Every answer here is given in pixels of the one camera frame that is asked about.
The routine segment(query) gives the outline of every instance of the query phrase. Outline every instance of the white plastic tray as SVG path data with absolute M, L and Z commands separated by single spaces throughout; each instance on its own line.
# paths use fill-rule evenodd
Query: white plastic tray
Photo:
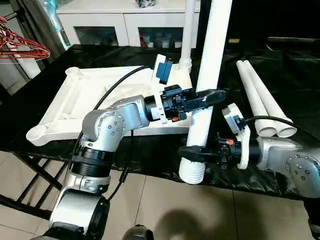
M 138 67 L 68 68 L 61 88 L 39 124 L 28 131 L 26 139 L 36 146 L 45 145 L 53 140 L 76 139 L 82 129 L 83 118 L 94 108 L 103 94 L 121 77 Z M 148 68 L 128 77 L 114 89 L 99 109 L 105 109 L 119 99 L 152 95 L 152 73 Z M 180 85 L 182 89 L 192 87 L 188 69 L 179 69 L 178 64 L 172 66 L 167 86 L 174 84 Z M 164 87 L 165 85 L 159 84 L 160 91 Z M 188 133 L 190 115 L 188 114 L 187 120 L 174 123 L 151 122 L 148 127 L 136 129 L 134 135 Z

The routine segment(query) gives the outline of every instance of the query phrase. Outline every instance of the glass cabinet door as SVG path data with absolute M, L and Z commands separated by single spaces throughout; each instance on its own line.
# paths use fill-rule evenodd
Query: glass cabinet door
M 181 48 L 184 13 L 124 14 L 130 46 L 144 48 Z M 197 44 L 199 13 L 193 16 L 191 47 Z
M 114 26 L 75 26 L 80 44 L 118 46 Z
M 128 46 L 123 14 L 59 13 L 70 44 Z
M 143 48 L 181 48 L 183 27 L 138 27 Z

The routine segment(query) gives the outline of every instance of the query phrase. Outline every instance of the white pole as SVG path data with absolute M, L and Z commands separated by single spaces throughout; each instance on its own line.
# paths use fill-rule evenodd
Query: white pole
M 179 61 L 179 68 L 186 68 L 191 71 L 191 39 L 192 27 L 194 24 L 196 0 L 185 1 L 184 27 L 182 36 L 181 58 Z
M 255 89 L 258 92 L 268 114 L 270 116 L 278 117 L 278 118 L 292 122 L 292 120 L 287 118 L 285 113 L 282 111 L 282 109 L 280 108 L 280 106 L 278 105 L 278 103 L 276 102 L 274 97 L 269 92 L 266 85 L 262 82 L 259 75 L 256 73 L 254 68 L 251 66 L 250 62 L 248 60 L 245 60 L 243 63 L 246 65 L 246 67 L 248 69 L 248 72 L 249 72 L 251 80 L 255 86 Z M 276 134 L 282 138 L 291 137 L 292 135 L 294 135 L 297 132 L 297 129 L 295 127 L 289 126 L 289 125 L 282 123 L 282 122 L 275 121 L 274 126 L 275 126 L 275 129 L 277 132 Z
M 242 61 L 237 61 L 238 68 L 246 96 L 249 100 L 254 116 L 268 116 L 267 110 L 261 101 L 259 94 L 253 84 L 249 71 Z M 254 123 L 256 133 L 261 137 L 272 137 L 276 134 L 275 123 L 272 120 L 260 119 Z
M 196 86 L 197 92 L 217 88 L 231 5 L 232 0 L 212 0 Z M 187 146 L 205 146 L 207 144 L 212 110 L 213 107 L 209 107 L 192 112 Z M 188 184 L 198 184 L 204 178 L 205 168 L 204 163 L 182 158 L 179 176 Z

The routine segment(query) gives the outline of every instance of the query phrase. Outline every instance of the beige floor tile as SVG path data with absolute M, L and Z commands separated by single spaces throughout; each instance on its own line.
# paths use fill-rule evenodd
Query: beige floor tile
M 147 176 L 136 224 L 156 240 L 236 240 L 233 193 Z
M 32 169 L 13 154 L 8 155 L 0 165 L 0 193 L 17 199 L 35 175 Z
M 6 159 L 6 157 L 11 154 L 9 152 L 6 151 L 0 151 L 0 165 L 4 162 L 4 160 Z
M 238 240 L 312 240 L 303 202 L 234 192 Z
M 1 239 L 3 240 L 29 240 L 33 237 L 32 233 L 16 230 L 0 225 Z
M 49 165 L 47 165 L 45 167 L 45 170 L 51 176 L 54 177 L 62 165 L 63 165 L 63 162 L 52 160 L 49 163 Z M 29 193 L 27 194 L 27 196 L 23 200 L 23 203 L 30 204 L 31 206 L 35 206 L 48 186 L 49 186 L 49 183 L 46 180 L 44 180 L 42 177 L 39 177 L 38 180 L 36 181 L 36 183 L 34 184 L 34 186 L 32 187 L 32 189 L 30 189 Z M 57 189 L 53 187 L 51 192 L 49 193 L 49 195 L 47 196 L 47 198 L 43 202 L 41 208 L 48 209 L 48 207 L 50 206 L 50 204 L 56 194 L 57 194 Z
M 120 175 L 120 171 L 111 171 L 111 183 L 108 191 L 104 194 L 105 197 L 108 197 L 116 188 Z M 121 239 L 126 230 L 134 225 L 145 177 L 140 174 L 128 174 L 125 183 L 122 184 L 111 201 L 103 240 Z M 53 200 L 50 208 L 54 207 L 56 200 Z M 42 220 L 35 234 L 42 235 L 47 229 L 48 221 Z
M 51 161 L 46 170 L 54 176 L 61 164 L 61 162 Z M 27 167 L 13 154 L 9 154 L 0 165 L 0 193 L 16 200 L 35 174 L 32 169 Z M 48 185 L 42 177 L 39 177 L 23 203 L 31 203 L 34 206 Z M 43 209 L 49 207 L 56 194 L 56 189 L 52 189 L 42 205 Z M 41 221 L 41 218 L 0 205 L 0 225 L 34 233 Z
M 54 209 L 55 204 L 56 204 L 57 199 L 58 199 L 58 196 L 59 196 L 59 192 L 57 191 L 56 195 L 54 196 L 54 198 L 53 198 L 53 200 L 52 200 L 52 202 L 51 202 L 51 204 L 50 204 L 50 206 L 48 208 L 49 210 L 52 211 Z M 36 235 L 42 235 L 48 230 L 48 226 L 49 226 L 49 221 L 42 219 L 40 224 L 39 224 L 39 226 L 38 226 L 38 228 L 36 229 L 36 231 L 34 233 Z
M 34 233 L 41 218 L 0 205 L 0 225 Z
M 63 183 L 63 181 L 64 181 L 64 179 L 65 179 L 66 171 L 67 171 L 67 169 L 64 169 L 63 173 L 61 174 L 60 178 L 58 179 L 58 181 L 59 181 L 61 184 Z M 56 202 L 57 202 L 57 199 L 58 199 L 58 197 L 59 197 L 59 193 L 60 193 L 60 191 L 58 191 L 58 190 L 55 191 L 55 196 L 54 196 L 53 200 L 51 201 L 51 203 L 50 203 L 50 205 L 49 205 L 49 207 L 48 207 L 49 210 L 52 211 L 52 210 L 54 209 L 55 204 L 56 204 Z M 36 234 L 36 235 L 42 235 L 42 234 L 44 234 L 44 233 L 48 230 L 48 224 L 49 224 L 49 221 L 42 219 L 41 222 L 40 222 L 40 224 L 39 224 L 39 226 L 38 226 L 38 228 L 37 228 L 36 231 L 35 231 L 35 234 Z

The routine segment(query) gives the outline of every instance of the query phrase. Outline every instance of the black plastic sheet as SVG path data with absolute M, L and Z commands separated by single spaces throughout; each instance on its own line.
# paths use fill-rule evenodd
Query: black plastic sheet
M 153 66 L 156 55 L 164 54 L 177 63 L 177 49 L 142 49 L 139 47 L 106 47 L 74 45 L 49 67 L 0 106 L 0 150 L 59 161 L 68 161 L 75 140 L 52 141 L 34 146 L 26 139 L 28 130 L 36 126 L 65 80 L 70 67 L 106 68 L 119 66 Z M 192 52 L 191 81 L 196 86 L 201 63 L 201 52 Z M 228 97 L 214 107 L 208 145 L 217 132 L 221 137 L 232 137 L 221 110 L 236 103 L 245 118 L 252 112 L 236 67 L 238 60 L 249 60 L 286 115 L 296 124 L 320 136 L 320 56 L 315 53 L 285 51 L 226 50 L 219 76 L 219 88 L 228 90 Z M 124 137 L 114 155 L 113 168 L 122 170 L 130 164 L 130 171 L 160 178 L 181 181 L 180 157 L 177 150 L 185 135 L 135 136 L 133 152 L 130 137 Z M 292 137 L 306 146 L 318 143 L 298 131 Z M 299 198 L 293 183 L 280 174 L 258 170 L 249 165 L 247 170 L 222 170 L 208 165 L 204 185 L 236 189 L 286 198 Z

